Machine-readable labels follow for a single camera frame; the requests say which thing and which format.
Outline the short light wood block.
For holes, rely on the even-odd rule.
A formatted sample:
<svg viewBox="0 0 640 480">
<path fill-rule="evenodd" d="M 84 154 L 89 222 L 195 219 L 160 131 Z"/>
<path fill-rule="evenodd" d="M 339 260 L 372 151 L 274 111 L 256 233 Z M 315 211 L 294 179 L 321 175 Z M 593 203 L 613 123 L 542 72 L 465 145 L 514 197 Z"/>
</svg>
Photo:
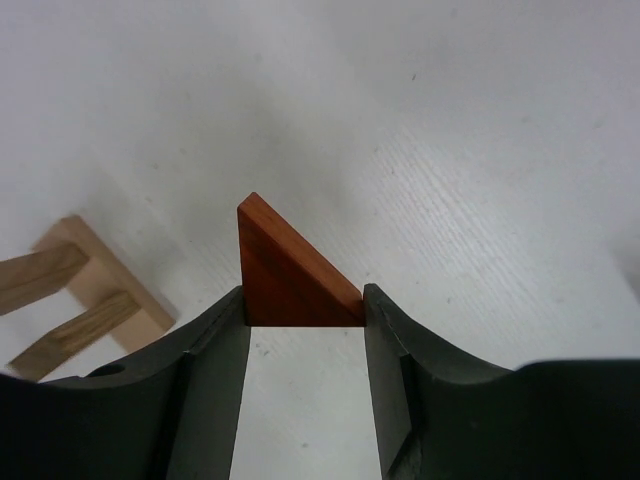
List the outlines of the short light wood block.
<svg viewBox="0 0 640 480">
<path fill-rule="evenodd" d="M 71 243 L 2 261 L 1 315 L 65 288 L 88 261 Z"/>
</svg>

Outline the long light wood block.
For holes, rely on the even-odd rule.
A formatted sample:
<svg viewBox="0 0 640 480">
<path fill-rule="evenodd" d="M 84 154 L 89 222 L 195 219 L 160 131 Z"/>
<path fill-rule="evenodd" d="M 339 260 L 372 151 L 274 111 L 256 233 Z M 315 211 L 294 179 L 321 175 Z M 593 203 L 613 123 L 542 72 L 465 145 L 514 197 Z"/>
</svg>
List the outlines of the long light wood block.
<svg viewBox="0 0 640 480">
<path fill-rule="evenodd" d="M 111 336 L 126 352 L 132 353 L 151 344 L 174 327 L 174 316 L 82 217 L 71 215 L 60 219 L 32 245 L 32 249 L 46 250 L 65 243 L 76 245 L 89 258 L 67 286 L 83 307 L 93 308 L 120 291 L 129 293 L 140 306 L 137 313 L 111 331 Z"/>
</svg>

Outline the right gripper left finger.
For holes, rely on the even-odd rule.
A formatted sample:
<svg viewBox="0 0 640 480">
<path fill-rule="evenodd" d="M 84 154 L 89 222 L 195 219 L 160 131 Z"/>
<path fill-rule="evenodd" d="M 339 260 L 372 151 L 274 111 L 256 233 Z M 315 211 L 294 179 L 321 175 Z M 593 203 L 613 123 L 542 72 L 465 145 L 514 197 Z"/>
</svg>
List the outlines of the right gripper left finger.
<svg viewBox="0 0 640 480">
<path fill-rule="evenodd" d="M 1 379 L 5 479 L 226 479 L 251 343 L 234 289 L 84 377 Z"/>
</svg>

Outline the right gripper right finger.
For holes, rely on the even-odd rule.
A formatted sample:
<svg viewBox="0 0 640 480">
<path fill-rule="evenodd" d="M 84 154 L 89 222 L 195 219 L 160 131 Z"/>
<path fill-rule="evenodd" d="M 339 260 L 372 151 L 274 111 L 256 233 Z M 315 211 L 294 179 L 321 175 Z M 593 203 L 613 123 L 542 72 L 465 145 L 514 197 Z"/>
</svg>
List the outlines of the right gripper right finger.
<svg viewBox="0 0 640 480">
<path fill-rule="evenodd" d="M 479 359 L 364 289 L 372 410 L 386 479 L 635 479 L 639 363 Z"/>
</svg>

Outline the tan wood block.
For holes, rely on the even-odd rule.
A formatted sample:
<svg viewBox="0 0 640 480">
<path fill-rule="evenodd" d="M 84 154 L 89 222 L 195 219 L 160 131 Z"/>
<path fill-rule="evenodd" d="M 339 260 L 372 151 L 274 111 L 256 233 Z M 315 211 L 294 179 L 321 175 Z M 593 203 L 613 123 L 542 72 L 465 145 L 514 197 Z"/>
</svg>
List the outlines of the tan wood block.
<svg viewBox="0 0 640 480">
<path fill-rule="evenodd" d="M 8 366 L 19 377 L 38 382 L 140 309 L 131 295 L 118 292 L 49 331 L 11 360 Z"/>
</svg>

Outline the orange triangular wood block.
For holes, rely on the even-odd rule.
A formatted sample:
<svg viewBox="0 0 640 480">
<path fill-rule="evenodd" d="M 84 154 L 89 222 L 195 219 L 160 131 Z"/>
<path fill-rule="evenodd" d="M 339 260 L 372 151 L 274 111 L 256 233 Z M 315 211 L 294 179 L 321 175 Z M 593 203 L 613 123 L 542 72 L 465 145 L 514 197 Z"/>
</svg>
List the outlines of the orange triangular wood block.
<svg viewBox="0 0 640 480">
<path fill-rule="evenodd" d="M 237 207 L 246 324 L 360 328 L 363 296 L 260 195 Z"/>
</svg>

